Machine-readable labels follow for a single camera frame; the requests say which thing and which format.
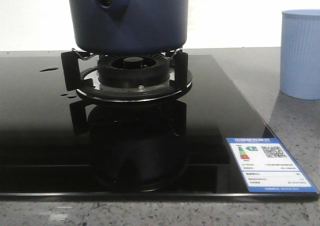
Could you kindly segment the blue energy rating sticker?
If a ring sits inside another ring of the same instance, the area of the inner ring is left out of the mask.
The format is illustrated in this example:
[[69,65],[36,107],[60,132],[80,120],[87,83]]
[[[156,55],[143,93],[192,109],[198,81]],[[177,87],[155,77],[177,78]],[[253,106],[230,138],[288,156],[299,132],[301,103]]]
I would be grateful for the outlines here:
[[251,193],[319,191],[278,138],[227,138]]

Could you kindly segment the black round gas burner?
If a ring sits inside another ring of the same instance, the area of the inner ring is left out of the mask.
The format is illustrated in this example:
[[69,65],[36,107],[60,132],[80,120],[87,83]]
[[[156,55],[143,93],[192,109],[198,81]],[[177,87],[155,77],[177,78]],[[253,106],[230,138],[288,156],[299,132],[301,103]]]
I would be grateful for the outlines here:
[[98,60],[100,83],[117,88],[154,86],[170,77],[170,63],[161,54],[139,56],[108,55]]

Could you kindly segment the black glass gas stove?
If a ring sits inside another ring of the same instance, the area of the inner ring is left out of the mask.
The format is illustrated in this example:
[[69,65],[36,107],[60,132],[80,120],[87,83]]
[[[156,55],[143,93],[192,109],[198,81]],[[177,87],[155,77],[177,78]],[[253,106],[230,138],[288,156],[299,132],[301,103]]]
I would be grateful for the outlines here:
[[209,55],[191,91],[118,106],[67,92],[58,56],[0,60],[0,197],[44,200],[315,201],[250,192],[227,138],[277,138]]

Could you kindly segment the black metal pot support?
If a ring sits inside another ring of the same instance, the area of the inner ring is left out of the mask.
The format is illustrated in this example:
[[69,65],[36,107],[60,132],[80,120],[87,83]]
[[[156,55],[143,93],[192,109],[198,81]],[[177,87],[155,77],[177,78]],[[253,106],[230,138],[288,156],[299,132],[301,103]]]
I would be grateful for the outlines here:
[[98,60],[106,56],[99,55],[96,66],[81,71],[79,60],[90,60],[94,57],[89,52],[73,49],[61,54],[61,62],[68,91],[75,90],[81,97],[98,102],[139,103],[160,101],[163,99],[177,99],[187,94],[192,88],[192,73],[188,69],[189,56],[178,48],[162,55],[169,61],[169,79],[153,85],[139,85],[134,88],[107,86],[99,81]]

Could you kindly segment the light blue ribbed cup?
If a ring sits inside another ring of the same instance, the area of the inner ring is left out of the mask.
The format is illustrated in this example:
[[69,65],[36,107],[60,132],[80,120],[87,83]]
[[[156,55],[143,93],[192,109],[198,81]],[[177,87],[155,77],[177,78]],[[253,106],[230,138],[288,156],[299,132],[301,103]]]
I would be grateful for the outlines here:
[[304,100],[320,98],[320,10],[282,12],[280,91]]

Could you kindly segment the dark blue cooking pot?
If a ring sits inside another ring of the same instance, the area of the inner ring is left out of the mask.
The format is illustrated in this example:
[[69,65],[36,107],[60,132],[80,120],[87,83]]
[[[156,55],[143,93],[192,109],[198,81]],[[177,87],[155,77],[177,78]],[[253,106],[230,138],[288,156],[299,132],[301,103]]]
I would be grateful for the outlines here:
[[105,55],[143,55],[182,47],[189,0],[69,0],[77,46]]

